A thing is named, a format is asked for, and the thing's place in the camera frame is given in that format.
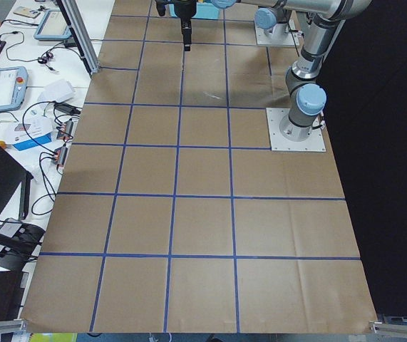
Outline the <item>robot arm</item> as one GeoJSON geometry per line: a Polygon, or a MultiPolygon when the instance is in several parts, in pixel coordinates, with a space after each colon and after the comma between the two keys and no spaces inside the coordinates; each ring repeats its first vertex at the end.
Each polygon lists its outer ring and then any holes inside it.
{"type": "Polygon", "coordinates": [[[358,16],[370,1],[246,1],[271,14],[276,20],[286,19],[287,12],[313,13],[304,33],[300,56],[286,72],[285,81],[291,98],[291,108],[281,122],[282,135],[291,141],[304,141],[310,136],[313,122],[326,102],[323,88],[315,84],[322,61],[342,21],[358,16]]]}
{"type": "Polygon", "coordinates": [[[259,7],[254,14],[257,45],[292,46],[297,35],[291,15],[290,10],[259,7]]]}

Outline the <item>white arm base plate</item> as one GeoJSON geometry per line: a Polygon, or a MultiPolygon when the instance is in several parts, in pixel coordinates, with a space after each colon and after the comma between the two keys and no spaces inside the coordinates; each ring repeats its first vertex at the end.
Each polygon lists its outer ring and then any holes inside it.
{"type": "Polygon", "coordinates": [[[293,19],[288,24],[276,24],[269,29],[255,26],[255,32],[258,46],[294,48],[300,45],[300,35],[293,19]]]}
{"type": "Polygon", "coordinates": [[[289,120],[288,108],[266,108],[269,141],[273,152],[326,152],[318,118],[301,128],[289,120]]]}

